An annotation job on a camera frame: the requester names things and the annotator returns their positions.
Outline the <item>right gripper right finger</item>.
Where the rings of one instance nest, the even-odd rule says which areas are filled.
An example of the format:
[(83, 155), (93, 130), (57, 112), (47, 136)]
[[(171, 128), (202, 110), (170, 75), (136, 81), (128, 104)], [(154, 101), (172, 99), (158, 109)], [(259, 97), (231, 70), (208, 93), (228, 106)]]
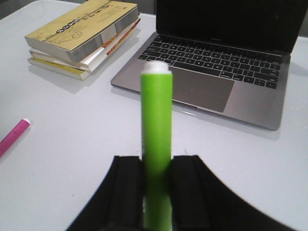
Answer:
[(308, 228), (308, 175), (292, 165), (253, 159), (219, 170), (196, 155), (178, 155), (169, 176), (178, 231)]

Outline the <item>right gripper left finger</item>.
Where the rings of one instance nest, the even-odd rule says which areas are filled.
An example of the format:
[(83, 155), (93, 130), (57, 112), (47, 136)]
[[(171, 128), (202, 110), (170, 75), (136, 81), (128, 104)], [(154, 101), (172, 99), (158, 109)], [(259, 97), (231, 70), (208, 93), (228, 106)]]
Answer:
[(137, 156), (115, 156), (69, 231), (142, 231), (144, 180)]

